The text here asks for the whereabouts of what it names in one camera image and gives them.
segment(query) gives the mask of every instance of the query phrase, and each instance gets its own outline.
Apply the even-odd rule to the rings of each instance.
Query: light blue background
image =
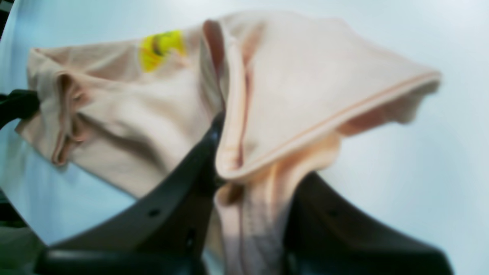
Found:
[[[362,210],[443,249],[457,274],[489,274],[488,1],[16,0],[0,42],[0,92],[26,88],[34,46],[137,38],[255,8],[342,17],[362,36],[441,70],[439,93],[413,124],[346,140],[321,174]],[[134,202],[74,165],[57,171],[15,124],[0,132],[0,186],[48,244]]]

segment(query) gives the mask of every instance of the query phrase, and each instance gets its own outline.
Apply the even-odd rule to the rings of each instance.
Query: hole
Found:
[[[338,212],[336,210],[329,210],[328,211],[328,214],[332,217],[337,217],[338,216]]]
[[[187,249],[191,249],[194,246],[195,242],[195,228],[190,228],[187,233],[187,237],[185,238],[185,246]]]
[[[148,212],[148,216],[150,216],[152,218],[153,217],[156,217],[158,215],[159,215],[159,209],[153,209],[153,210],[151,210],[151,211]]]

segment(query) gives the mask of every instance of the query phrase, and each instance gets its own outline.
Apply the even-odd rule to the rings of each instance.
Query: peach fabric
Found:
[[[18,132],[53,164],[71,161],[140,197],[225,109],[216,169],[227,184],[213,230],[231,275],[280,274],[302,177],[330,165],[342,138],[411,121],[441,77],[341,19],[249,11],[182,37],[185,51],[169,50],[151,72],[138,59],[142,40],[33,49],[29,88],[42,104]]]

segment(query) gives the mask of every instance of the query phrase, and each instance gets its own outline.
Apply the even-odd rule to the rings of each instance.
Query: yellow label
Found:
[[[148,36],[141,42],[139,59],[144,72],[154,71],[158,66],[165,63],[166,56],[170,50],[176,50],[185,55],[185,43],[179,30],[164,32]]]

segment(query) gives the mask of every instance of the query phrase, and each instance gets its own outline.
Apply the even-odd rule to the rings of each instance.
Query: white surface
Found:
[[[123,40],[232,11],[339,16],[362,36],[439,68],[439,93],[407,126],[344,142],[323,176],[377,219],[443,249],[457,274],[489,274],[489,2],[483,0],[16,0],[0,42],[0,92],[26,88],[30,47]],[[74,165],[57,171],[0,131],[0,181],[47,243],[90,228],[133,199]]]

